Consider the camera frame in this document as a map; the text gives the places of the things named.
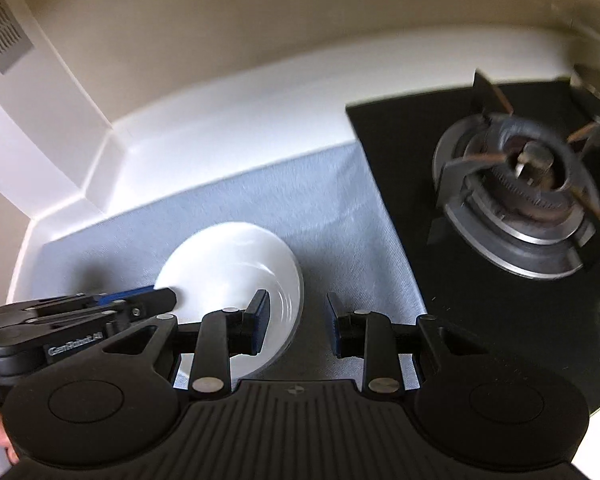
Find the white ceramic bowl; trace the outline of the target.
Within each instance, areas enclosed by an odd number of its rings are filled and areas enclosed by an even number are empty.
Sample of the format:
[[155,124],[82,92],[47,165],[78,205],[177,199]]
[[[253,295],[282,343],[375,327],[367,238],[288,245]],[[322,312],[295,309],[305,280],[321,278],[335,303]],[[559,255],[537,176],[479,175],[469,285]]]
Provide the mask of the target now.
[[296,256],[277,235],[248,222],[216,224],[189,237],[166,259],[154,287],[175,292],[173,313],[181,324],[216,310],[244,310],[259,289],[270,294],[262,350],[230,359],[233,382],[262,372],[286,351],[303,310]]

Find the grey countertop mat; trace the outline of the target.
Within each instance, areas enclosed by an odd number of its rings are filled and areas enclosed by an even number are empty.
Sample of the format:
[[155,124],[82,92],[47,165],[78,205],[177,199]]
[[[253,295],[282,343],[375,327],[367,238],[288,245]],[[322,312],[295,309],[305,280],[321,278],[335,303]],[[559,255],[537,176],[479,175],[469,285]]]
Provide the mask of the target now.
[[248,222],[283,240],[304,283],[302,315],[264,380],[362,377],[357,358],[332,353],[326,295],[350,309],[410,324],[424,310],[399,237],[362,148],[349,144],[171,196],[45,245],[31,274],[32,298],[123,292],[155,285],[172,252],[224,222]]

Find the black gas stove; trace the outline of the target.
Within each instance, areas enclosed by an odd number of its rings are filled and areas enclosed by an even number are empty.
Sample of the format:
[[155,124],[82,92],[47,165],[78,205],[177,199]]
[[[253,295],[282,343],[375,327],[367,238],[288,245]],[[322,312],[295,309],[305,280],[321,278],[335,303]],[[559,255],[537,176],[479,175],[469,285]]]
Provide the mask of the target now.
[[[570,80],[497,86],[516,114],[569,136],[592,118]],[[472,84],[347,113],[427,311],[561,374],[600,408],[600,261],[559,280],[523,278],[478,254],[437,207],[432,158],[447,128],[480,112]],[[583,162],[600,193],[600,146]]]

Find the stove pot support burner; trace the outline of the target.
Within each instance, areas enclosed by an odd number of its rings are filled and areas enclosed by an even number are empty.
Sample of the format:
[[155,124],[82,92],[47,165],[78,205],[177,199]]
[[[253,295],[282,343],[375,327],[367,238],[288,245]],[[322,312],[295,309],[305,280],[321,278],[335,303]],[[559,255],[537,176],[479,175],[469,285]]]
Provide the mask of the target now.
[[[570,87],[600,104],[600,71],[578,65]],[[477,70],[479,113],[454,122],[432,158],[437,207],[478,254],[532,280],[559,280],[600,261],[600,193],[584,155],[600,146],[600,112],[560,136],[515,113]]]

